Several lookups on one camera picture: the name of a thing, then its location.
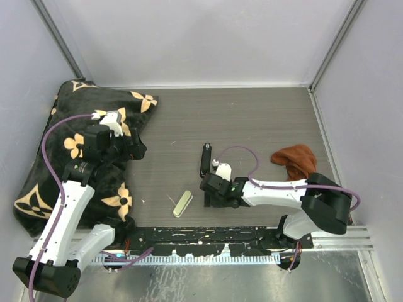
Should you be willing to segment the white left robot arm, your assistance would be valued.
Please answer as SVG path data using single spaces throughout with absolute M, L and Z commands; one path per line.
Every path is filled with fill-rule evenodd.
M 42 157 L 59 187 L 59 195 L 40 238 L 27 257 L 18 257 L 13 264 L 13 272 L 28 290 L 29 301 L 35 300 L 37 292 L 67 299 L 77 288 L 86 266 L 104 248 L 123 247 L 135 231 L 134 220 L 128 218 L 124 205 L 118 203 L 119 219 L 101 219 L 82 240 L 71 244 L 82 214 L 107 168 L 116 162 L 143 159 L 147 150 L 137 133 L 125 134 L 119 111 L 107 111 L 103 115 L 94 112 L 89 117 L 97 124 L 86 128 L 83 148 L 66 165 L 62 177 L 57 176 L 48 159 L 47 139 L 58 126 L 80 116 L 59 121 L 42 139 Z

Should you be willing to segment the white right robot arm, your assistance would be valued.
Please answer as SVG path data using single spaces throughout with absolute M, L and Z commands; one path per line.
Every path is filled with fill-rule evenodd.
M 231 177 L 229 164 L 215 164 L 200 189 L 214 208 L 282 206 L 295 209 L 281 217 L 276 240 L 284 248 L 316 231 L 344 235 L 352 208 L 353 192 L 326 176 L 313 173 L 297 181 L 272 182 L 247 177 Z

